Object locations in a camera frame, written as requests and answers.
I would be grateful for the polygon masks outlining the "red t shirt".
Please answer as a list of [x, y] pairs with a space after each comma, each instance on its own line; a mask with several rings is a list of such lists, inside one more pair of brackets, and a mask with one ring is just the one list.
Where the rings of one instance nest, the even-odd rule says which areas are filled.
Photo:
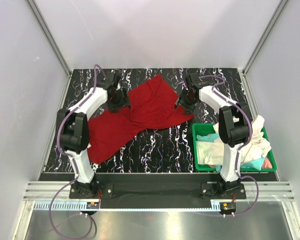
[[89, 119], [87, 153], [92, 163], [107, 161], [145, 129], [167, 129], [194, 118], [193, 114], [186, 114], [182, 106], [175, 107], [178, 95], [161, 75], [129, 91], [128, 97], [130, 107], [121, 108], [117, 113], [105, 110]]

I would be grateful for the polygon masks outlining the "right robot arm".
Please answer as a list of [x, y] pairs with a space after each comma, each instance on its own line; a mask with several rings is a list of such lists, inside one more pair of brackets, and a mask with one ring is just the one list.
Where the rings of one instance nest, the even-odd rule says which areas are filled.
[[186, 88], [179, 95], [175, 107], [183, 107], [186, 115], [193, 113], [198, 102], [203, 102], [218, 112], [218, 134], [224, 144], [223, 164], [212, 187], [213, 192], [207, 195], [226, 199], [240, 190], [239, 158], [242, 148], [251, 141], [253, 130], [248, 105], [226, 97], [217, 89], [225, 83], [221, 76], [190, 74], [185, 77]]

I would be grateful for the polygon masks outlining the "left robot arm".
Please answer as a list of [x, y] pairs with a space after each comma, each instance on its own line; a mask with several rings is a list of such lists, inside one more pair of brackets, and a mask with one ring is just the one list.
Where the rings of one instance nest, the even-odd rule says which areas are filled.
[[108, 72], [103, 80], [95, 79], [85, 97], [69, 109], [57, 112], [57, 149], [68, 157], [74, 170], [74, 180], [70, 182], [71, 191], [87, 198], [93, 198], [101, 192], [88, 156], [88, 120], [103, 104], [107, 104], [111, 113], [118, 113], [119, 109], [131, 106], [127, 90], [120, 86], [121, 77], [118, 72]]

